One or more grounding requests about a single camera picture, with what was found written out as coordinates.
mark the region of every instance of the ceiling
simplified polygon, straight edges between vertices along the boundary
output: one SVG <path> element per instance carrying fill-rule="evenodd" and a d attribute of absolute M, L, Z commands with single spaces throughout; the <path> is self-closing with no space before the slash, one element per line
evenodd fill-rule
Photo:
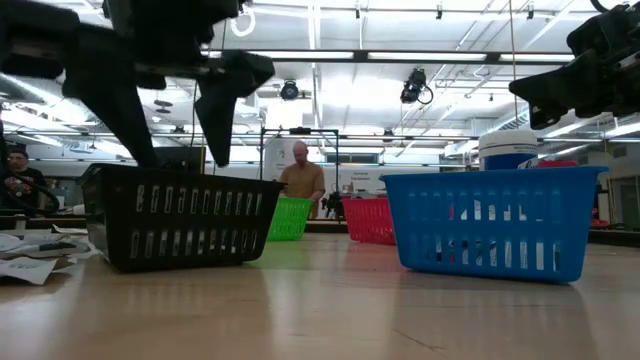
<path fill-rule="evenodd" d="M 43 2 L 71 8 L 85 22 L 110 26 L 102 16 L 101 1 Z M 527 19 L 531 3 L 512 0 L 512 47 L 508 0 L 255 0 L 249 10 L 255 17 L 253 30 L 247 35 L 236 35 L 250 26 L 249 15 L 243 15 L 235 22 L 219 23 L 214 27 L 216 37 L 210 48 L 567 53 L 567 35 L 584 20 L 596 15 L 588 0 L 536 0 L 533 3 L 534 16 Z M 602 3 L 610 7 L 617 1 L 605 0 Z M 436 20 L 439 4 L 442 4 L 443 13 L 442 18 Z M 360 9 L 359 19 L 356 17 L 357 9 Z M 428 106 L 400 102 L 403 82 L 414 68 L 424 69 L 431 80 L 434 100 Z M 289 108 L 295 108 L 291 111 L 297 112 L 302 125 L 307 127 L 358 134 L 380 134 L 385 128 L 391 128 L 396 134 L 482 135 L 504 125 L 509 126 L 510 121 L 515 124 L 512 120 L 516 109 L 519 115 L 526 112 L 526 103 L 514 99 L 508 92 L 511 80 L 555 68 L 278 62 L 276 75 L 254 96 L 239 102 L 234 129 L 242 133 L 258 131 L 265 119 L 270 120 L 269 109 L 275 109 L 282 102 L 278 92 L 283 82 L 295 80 L 308 96 L 307 99 L 296 100 L 296 106 Z M 314 77 L 318 83 L 316 91 Z M 63 100 L 60 92 L 63 79 L 4 78 L 0 79 L 0 89 L 2 84 L 13 85 L 14 93 L 27 89 L 31 95 L 27 101 L 42 99 L 48 104 L 41 107 L 42 112 L 64 110 L 57 111 L 55 117 L 60 122 L 49 124 L 51 127 L 71 126 L 73 129 L 73 126 L 84 126 L 90 132 L 106 130 L 82 104 Z M 140 89 L 152 132 L 166 133 L 175 126 L 184 126 L 191 131 L 194 91 L 193 81 L 184 79 L 168 79 L 168 88 L 164 91 Z M 317 114 L 314 112 L 314 98 L 318 103 Z M 155 100 L 172 103 L 173 106 L 168 108 L 170 113 L 158 113 Z M 541 132 L 540 136 L 553 136 L 553 131 L 579 121 L 582 119 L 567 115 L 559 125 Z M 574 125 L 575 129 L 556 133 L 555 136 L 591 136 L 588 130 L 597 121 L 580 122 L 581 126 Z M 619 126 L 608 122 L 605 125 Z M 49 129 L 42 121 L 28 128 Z M 184 145 L 189 139 L 175 141 Z"/>

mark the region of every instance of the person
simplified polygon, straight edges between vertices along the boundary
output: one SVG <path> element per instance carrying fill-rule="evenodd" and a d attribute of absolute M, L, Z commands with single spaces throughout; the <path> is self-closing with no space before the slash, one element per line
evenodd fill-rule
<path fill-rule="evenodd" d="M 21 149 L 11 150 L 9 153 L 9 166 L 11 170 L 36 185 L 47 186 L 47 182 L 45 181 L 42 173 L 39 170 L 28 167 L 28 165 L 29 154 L 27 154 L 26 151 Z M 31 185 L 28 185 L 14 177 L 9 171 L 6 171 L 5 174 L 3 174 L 2 180 L 14 197 L 28 205 L 31 205 L 32 207 L 40 209 L 44 208 L 44 196 L 40 195 L 41 193 Z M 21 208 L 9 197 L 5 197 L 3 199 L 3 207 L 6 209 Z"/>
<path fill-rule="evenodd" d="M 293 157 L 295 164 L 289 165 L 282 171 L 280 182 L 287 187 L 283 194 L 287 197 L 309 199 L 311 205 L 310 218 L 318 216 L 318 201 L 324 195 L 324 172 L 322 168 L 307 160 L 309 149 L 302 141 L 296 141 L 293 145 Z"/>

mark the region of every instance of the wooden table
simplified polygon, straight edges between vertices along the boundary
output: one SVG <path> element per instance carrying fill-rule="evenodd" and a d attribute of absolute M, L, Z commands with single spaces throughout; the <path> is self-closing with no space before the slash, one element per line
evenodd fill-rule
<path fill-rule="evenodd" d="M 402 268 L 346 235 L 244 267 L 0 285 L 0 359 L 639 359 L 640 252 L 590 245 L 573 286 Z"/>

